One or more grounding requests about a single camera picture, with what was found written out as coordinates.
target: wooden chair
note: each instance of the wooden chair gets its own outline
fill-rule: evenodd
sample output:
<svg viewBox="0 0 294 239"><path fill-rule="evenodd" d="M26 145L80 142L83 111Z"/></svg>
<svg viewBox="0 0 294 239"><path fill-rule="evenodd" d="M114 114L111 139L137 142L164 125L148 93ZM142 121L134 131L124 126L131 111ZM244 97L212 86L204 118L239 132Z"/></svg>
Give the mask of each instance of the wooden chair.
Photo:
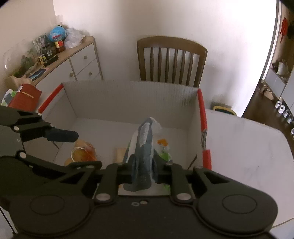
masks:
<svg viewBox="0 0 294 239"><path fill-rule="evenodd" d="M158 47L158 71L157 71L157 81L160 82L161 78L161 48L167 48L166 51L166 62L165 62L165 77L164 82L168 80L168 70L169 70L169 62L170 62L170 48L175 49L175 54L173 58L173 72L172 72L172 83L175 83L176 78L176 70L177 70L177 59L178 59L178 50L182 50L182 60L180 66L180 75L179 75L179 84L182 84L183 73L185 67L185 57L186 52L190 52L189 57L189 65L187 72L187 80L186 85L189 85L193 64L193 54L199 55L199 61L196 71L196 77L194 81L194 87L199 87L200 80L202 76L202 72L205 65L205 60L207 56L207 49L202 45L178 38L178 37L170 37L170 36L152 36L143 38L137 41L137 51L138 51L138 59L139 59L139 68L140 68L140 77L141 80L146 81L146 68L145 68L145 56L144 56L144 48L151 48L150 50L150 80L153 81L153 70L154 70L154 57L153 57L153 48Z"/></svg>

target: wall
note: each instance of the wall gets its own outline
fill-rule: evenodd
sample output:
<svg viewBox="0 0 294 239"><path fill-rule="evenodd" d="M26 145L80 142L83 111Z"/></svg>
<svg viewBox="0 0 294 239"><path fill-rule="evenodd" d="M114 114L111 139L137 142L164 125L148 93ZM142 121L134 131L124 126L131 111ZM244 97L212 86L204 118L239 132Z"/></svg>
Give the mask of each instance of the wall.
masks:
<svg viewBox="0 0 294 239"><path fill-rule="evenodd" d="M23 39L49 32L56 23L52 0L10 0L0 8L0 98L6 92L3 54Z"/></svg>
<svg viewBox="0 0 294 239"><path fill-rule="evenodd" d="M290 9L288 9L284 4L282 4L280 29L282 27L282 22L284 18L288 20L288 24L290 25L291 22L294 21L294 13ZM282 35L279 35L272 62L280 62L282 61L282 59L285 59L288 64L289 71L291 72L294 66L294 37L292 37L292 39L289 39L287 36L284 36L282 42L281 38Z"/></svg>
<svg viewBox="0 0 294 239"><path fill-rule="evenodd" d="M93 35L106 80L139 80L136 41L187 38L208 49L200 87L241 116L262 73L276 0L53 0L63 23Z"/></svg>

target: open box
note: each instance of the open box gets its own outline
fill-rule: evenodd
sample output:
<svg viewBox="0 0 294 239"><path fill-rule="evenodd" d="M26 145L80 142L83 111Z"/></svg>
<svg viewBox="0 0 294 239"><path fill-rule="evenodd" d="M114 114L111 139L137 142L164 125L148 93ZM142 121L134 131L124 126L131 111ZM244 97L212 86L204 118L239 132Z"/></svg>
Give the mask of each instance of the open box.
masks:
<svg viewBox="0 0 294 239"><path fill-rule="evenodd" d="M73 130L96 149L103 168L115 163L116 149L127 148L133 133L148 117L162 126L173 162L187 169L211 169L206 150L207 123L201 90L160 82L77 81L59 85L38 112L56 128ZM25 144L32 156L64 165L74 143L39 138Z"/></svg>

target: floor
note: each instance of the floor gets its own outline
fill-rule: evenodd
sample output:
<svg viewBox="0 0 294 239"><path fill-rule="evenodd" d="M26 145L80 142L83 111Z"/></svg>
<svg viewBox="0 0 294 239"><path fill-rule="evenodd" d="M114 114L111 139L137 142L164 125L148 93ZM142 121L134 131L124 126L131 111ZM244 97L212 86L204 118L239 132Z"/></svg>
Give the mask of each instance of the floor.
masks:
<svg viewBox="0 0 294 239"><path fill-rule="evenodd" d="M294 124L288 124L283 115L277 112L274 101L256 90L242 117L280 130L285 135L294 157L294 138L290 133Z"/></svg>

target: table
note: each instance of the table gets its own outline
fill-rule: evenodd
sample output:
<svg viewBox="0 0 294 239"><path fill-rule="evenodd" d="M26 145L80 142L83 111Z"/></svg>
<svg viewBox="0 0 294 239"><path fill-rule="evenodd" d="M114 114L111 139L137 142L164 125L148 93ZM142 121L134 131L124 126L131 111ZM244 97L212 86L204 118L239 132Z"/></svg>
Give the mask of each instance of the table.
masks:
<svg viewBox="0 0 294 239"><path fill-rule="evenodd" d="M277 226L294 218L294 160L285 136L269 126L206 110L212 170L274 198Z"/></svg>

